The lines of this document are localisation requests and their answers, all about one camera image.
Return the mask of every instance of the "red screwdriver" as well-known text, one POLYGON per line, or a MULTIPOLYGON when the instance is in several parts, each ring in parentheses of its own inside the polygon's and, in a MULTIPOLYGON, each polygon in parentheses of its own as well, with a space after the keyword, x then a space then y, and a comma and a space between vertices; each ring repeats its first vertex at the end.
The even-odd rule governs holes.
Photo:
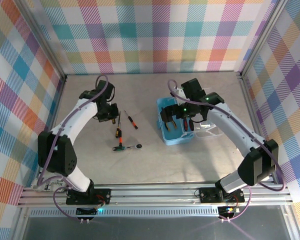
POLYGON ((130 120, 130 122, 132 123, 132 125, 134 126, 135 129, 138 129, 137 125, 135 124, 135 122, 132 120, 132 117, 129 116, 129 114, 126 112, 126 110, 124 110, 125 114, 128 116, 128 119, 130 120))

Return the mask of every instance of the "blue container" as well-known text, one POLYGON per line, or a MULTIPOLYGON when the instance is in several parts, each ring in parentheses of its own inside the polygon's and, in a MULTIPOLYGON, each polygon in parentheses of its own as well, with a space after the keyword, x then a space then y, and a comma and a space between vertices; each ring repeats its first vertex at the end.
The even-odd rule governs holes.
POLYGON ((183 119, 176 119, 176 116, 173 116, 173 120, 175 121, 177 128, 175 129, 172 122, 168 122, 170 131, 168 131, 166 129, 165 123, 161 119, 160 112, 161 112, 162 108, 165 108, 167 106, 171 106, 174 104, 177 104, 177 101, 174 97, 159 98, 156 101, 156 105, 158 108, 157 126, 158 126, 158 129, 161 129, 163 141, 168 146, 175 145, 175 144, 189 143, 191 141, 191 139, 193 139, 195 136, 195 133, 193 131, 191 131, 189 127, 188 127, 188 131, 185 132, 183 119))

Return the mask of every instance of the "black bracket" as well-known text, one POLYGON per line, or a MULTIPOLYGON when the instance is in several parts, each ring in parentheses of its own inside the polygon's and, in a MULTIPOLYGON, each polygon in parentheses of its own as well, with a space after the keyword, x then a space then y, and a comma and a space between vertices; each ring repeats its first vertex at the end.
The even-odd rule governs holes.
POLYGON ((215 204, 215 203, 228 203, 228 204, 235 204, 237 203, 244 203, 245 196, 243 191, 240 189, 235 190, 234 192, 230 193, 228 196, 223 196, 220 189, 216 187, 201 187, 199 188, 199 198, 200 203, 202 204, 215 204))
POLYGON ((93 188, 89 196, 82 195, 81 192, 68 190, 65 204, 67 205, 100 205, 105 202, 110 203, 111 189, 109 188, 93 188))

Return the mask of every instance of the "light blue plastic basket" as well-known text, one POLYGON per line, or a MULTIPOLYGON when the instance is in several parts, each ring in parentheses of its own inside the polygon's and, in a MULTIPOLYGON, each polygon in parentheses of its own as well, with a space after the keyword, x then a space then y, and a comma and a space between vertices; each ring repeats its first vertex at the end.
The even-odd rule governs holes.
POLYGON ((161 119, 160 112, 161 112, 162 108, 165 108, 170 105, 174 105, 176 103, 177 103, 177 101, 175 100, 174 97, 159 98, 156 101, 156 105, 158 108, 157 126, 158 126, 158 129, 161 129, 163 141, 167 146, 175 145, 175 144, 189 143, 191 141, 191 139, 193 139, 195 136, 195 133, 193 131, 191 131, 189 127, 188 127, 188 131, 185 132, 183 120, 176 119, 176 116, 173 116, 173 120, 175 121, 177 129, 175 129, 172 122, 168 122, 170 132, 166 129, 165 123, 161 119))

